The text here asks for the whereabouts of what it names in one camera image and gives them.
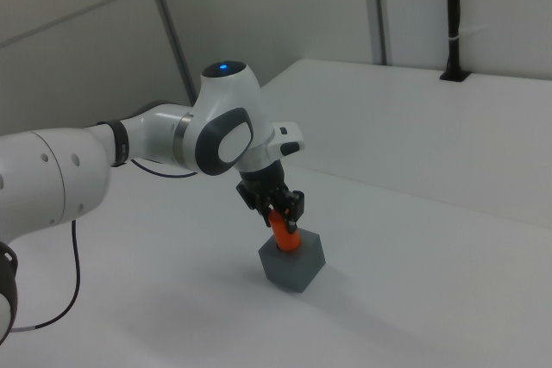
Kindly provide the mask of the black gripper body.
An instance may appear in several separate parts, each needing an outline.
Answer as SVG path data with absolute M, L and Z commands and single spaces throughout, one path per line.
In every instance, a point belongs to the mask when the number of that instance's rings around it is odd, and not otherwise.
M 239 195 L 250 209 L 260 213 L 260 206 L 270 204 L 283 215 L 289 203 L 298 204 L 298 219 L 304 213 L 304 193 L 289 190 L 285 184 L 285 172 L 280 162 L 273 162 L 257 172 L 241 172 L 241 182 L 236 186 Z

